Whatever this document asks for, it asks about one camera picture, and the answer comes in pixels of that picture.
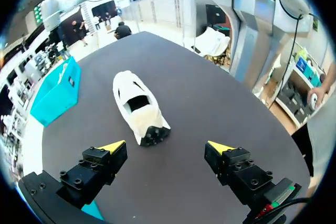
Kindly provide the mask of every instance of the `floor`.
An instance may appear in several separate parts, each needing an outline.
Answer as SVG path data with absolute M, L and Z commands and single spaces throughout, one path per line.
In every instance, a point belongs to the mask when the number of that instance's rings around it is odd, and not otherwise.
M 149 31 L 151 33 L 157 34 L 165 39 L 171 40 L 181 46 L 188 45 L 190 41 L 193 40 L 191 37 L 183 38 L 182 29 L 172 27 L 169 25 L 158 25 L 158 24 L 148 24 L 140 23 L 136 24 L 133 21 L 125 21 L 125 23 L 131 28 L 133 33 L 140 31 Z M 76 61 L 81 60 L 87 55 L 91 54 L 95 50 L 102 48 L 110 43 L 116 41 L 114 38 L 114 32 L 107 31 L 104 25 L 100 25 L 101 29 L 92 35 L 88 35 L 85 40 L 88 46 L 84 47 L 81 41 L 76 42 L 69 47 L 70 54 L 75 58 Z M 42 81 L 37 85 L 36 90 L 38 90 Z M 261 99 L 266 101 L 266 106 L 269 106 L 268 100 L 272 96 L 272 91 L 276 83 L 270 81 L 265 87 L 261 94 Z M 273 115 L 282 123 L 289 134 L 295 132 L 296 127 L 291 121 L 289 116 L 282 110 L 280 106 L 275 102 L 270 111 Z M 27 124 L 25 128 L 24 142 L 23 142 L 23 157 L 24 157 L 24 175 L 31 172 L 36 172 L 37 174 L 42 172 L 42 136 L 43 136 L 43 126 L 37 122 L 35 118 L 31 115 L 28 116 Z

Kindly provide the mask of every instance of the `white floor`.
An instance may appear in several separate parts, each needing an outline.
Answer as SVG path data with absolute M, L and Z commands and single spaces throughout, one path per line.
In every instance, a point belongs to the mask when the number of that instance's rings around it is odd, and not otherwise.
M 139 29 L 140 31 L 149 31 L 160 37 L 171 40 L 172 42 L 175 42 L 181 46 L 184 46 L 184 44 L 190 44 L 191 41 L 193 41 L 192 37 L 187 36 L 185 36 L 183 40 L 182 29 L 174 27 L 171 24 L 159 25 L 141 22 L 138 26 L 134 21 L 125 21 L 125 24 L 131 28 L 134 34 L 139 32 Z M 89 44 L 88 46 L 84 47 L 82 41 L 78 41 L 69 47 L 70 54 L 75 58 L 76 61 L 79 61 L 99 48 L 116 41 L 114 32 L 108 33 L 103 23 L 100 24 L 100 27 L 101 29 L 99 31 L 93 35 L 88 35 L 85 38 L 86 42 Z M 40 80 L 35 87 L 35 93 L 28 106 L 29 111 L 42 82 L 43 79 Z M 28 116 L 22 144 L 24 175 L 27 175 L 31 172 L 36 172 L 36 174 L 42 172 L 43 129 L 43 125 L 41 125 L 34 117 L 31 115 Z

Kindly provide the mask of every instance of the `black table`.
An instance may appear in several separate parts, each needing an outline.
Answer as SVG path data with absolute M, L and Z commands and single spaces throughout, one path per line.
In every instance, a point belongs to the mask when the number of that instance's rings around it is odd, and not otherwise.
M 309 184 L 306 164 L 285 128 L 233 77 L 179 45 L 147 32 L 123 38 L 79 62 L 79 102 L 43 133 L 43 168 L 55 178 L 89 146 L 126 140 L 128 160 L 96 197 L 106 221 L 136 224 L 241 223 L 249 212 L 204 160 L 208 140 L 251 152 L 271 170 Z M 163 143 L 137 145 L 112 93 L 119 71 L 137 74 L 172 128 Z M 286 211 L 288 219 L 296 207 Z

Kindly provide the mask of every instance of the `shoe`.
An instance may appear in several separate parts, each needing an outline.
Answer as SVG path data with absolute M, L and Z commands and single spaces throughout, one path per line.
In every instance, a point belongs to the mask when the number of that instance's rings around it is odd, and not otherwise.
M 122 117 L 141 146 L 156 145 L 170 133 L 153 93 L 131 71 L 119 72 L 113 80 L 113 95 Z

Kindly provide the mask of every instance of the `person's hand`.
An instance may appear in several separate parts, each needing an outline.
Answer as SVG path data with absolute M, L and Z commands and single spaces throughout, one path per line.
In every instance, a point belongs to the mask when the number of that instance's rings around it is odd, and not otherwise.
M 313 88 L 311 89 L 309 92 L 308 92 L 308 95 L 307 95 L 307 101 L 310 102 L 310 99 L 311 99 L 311 96 L 313 94 L 316 94 L 317 95 L 317 102 L 316 102 L 316 108 L 318 108 L 321 103 L 322 103 L 322 100 L 323 100 L 323 97 L 325 95 L 325 88 L 323 88 L 322 86 L 320 87 L 317 87 L 317 88 Z

